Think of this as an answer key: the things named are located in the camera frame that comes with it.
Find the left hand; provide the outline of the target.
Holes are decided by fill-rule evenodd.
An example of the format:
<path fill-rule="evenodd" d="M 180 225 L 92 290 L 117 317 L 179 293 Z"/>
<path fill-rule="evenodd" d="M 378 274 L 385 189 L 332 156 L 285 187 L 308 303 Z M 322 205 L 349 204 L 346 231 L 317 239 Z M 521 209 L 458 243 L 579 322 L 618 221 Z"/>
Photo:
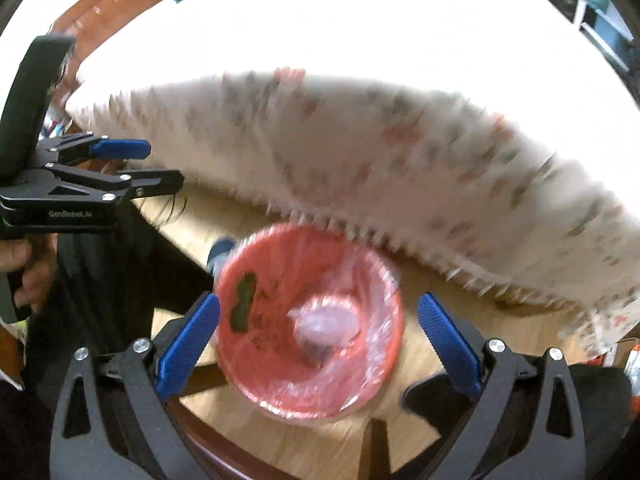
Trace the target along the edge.
<path fill-rule="evenodd" d="M 39 313 L 47 302 L 56 269 L 58 236 L 32 234 L 20 240 L 2 240 L 1 272 L 12 282 L 11 307 Z"/>

